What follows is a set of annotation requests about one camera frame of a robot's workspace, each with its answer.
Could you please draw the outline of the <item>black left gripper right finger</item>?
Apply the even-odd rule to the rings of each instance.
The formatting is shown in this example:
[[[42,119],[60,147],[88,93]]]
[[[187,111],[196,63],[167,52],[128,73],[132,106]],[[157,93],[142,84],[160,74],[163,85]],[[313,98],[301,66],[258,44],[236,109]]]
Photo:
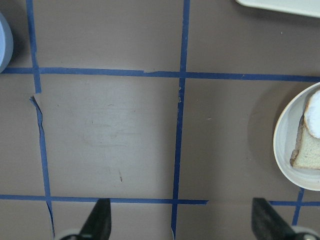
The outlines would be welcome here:
[[[252,199],[251,230],[257,240],[295,240],[299,235],[265,198],[258,197]]]

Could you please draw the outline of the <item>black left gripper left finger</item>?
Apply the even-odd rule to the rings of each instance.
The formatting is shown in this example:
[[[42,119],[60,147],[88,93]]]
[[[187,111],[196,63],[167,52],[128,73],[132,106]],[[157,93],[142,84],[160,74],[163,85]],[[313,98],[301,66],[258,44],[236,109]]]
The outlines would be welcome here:
[[[79,236],[81,240],[108,240],[111,235],[111,202],[100,198],[94,205]]]

